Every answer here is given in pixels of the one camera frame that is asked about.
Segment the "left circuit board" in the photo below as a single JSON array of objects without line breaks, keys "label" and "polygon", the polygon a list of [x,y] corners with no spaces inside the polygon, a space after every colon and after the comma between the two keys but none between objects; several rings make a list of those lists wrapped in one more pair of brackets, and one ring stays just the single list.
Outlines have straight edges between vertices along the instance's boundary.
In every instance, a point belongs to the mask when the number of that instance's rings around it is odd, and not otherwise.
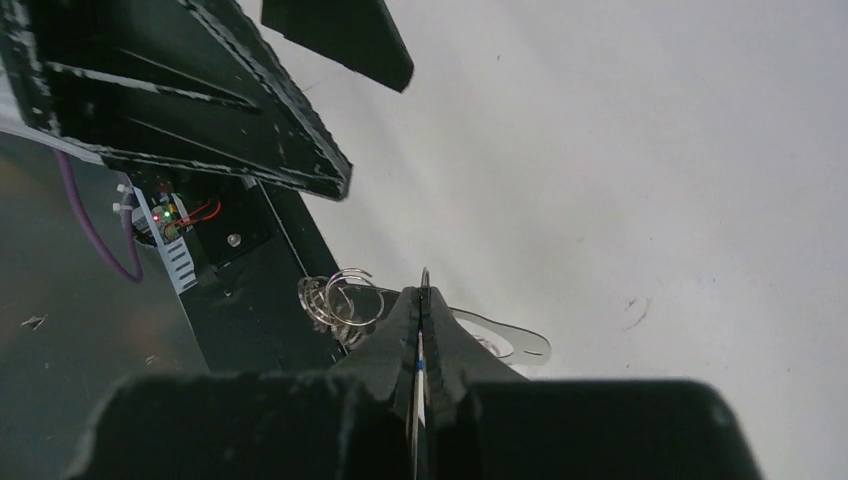
[{"label": "left circuit board", "polygon": [[145,193],[138,186],[131,191],[136,202],[133,227],[138,237],[159,254],[176,293],[212,285],[214,272],[201,251],[197,227],[219,214],[219,198],[195,202],[175,192]]}]

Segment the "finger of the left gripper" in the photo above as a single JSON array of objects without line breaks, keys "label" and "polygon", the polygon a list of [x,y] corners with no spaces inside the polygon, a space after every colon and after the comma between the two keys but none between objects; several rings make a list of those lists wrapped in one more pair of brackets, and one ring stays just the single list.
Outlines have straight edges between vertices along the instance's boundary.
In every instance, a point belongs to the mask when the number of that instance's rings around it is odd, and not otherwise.
[{"label": "finger of the left gripper", "polygon": [[113,169],[348,194],[352,164],[235,1],[5,1],[1,59],[25,126]]},{"label": "finger of the left gripper", "polygon": [[396,92],[414,62],[383,0],[266,0],[261,23]]}]

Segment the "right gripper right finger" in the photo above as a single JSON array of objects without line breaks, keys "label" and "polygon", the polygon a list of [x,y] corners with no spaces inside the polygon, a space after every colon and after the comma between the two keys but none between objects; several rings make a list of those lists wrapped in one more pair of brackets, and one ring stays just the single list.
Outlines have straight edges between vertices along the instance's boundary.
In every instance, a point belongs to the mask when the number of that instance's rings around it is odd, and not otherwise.
[{"label": "right gripper right finger", "polygon": [[440,291],[419,289],[425,421],[443,430],[455,424],[459,404],[468,388],[480,382],[524,382],[459,325]]}]

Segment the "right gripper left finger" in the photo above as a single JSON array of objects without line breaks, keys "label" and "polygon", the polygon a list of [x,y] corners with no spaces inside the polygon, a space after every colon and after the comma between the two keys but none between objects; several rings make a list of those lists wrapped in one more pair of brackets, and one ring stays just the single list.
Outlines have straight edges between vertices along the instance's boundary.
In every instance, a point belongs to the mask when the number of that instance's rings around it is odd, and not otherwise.
[{"label": "right gripper left finger", "polygon": [[421,291],[406,287],[382,325],[331,368],[364,385],[409,431],[418,423],[420,320]]}]

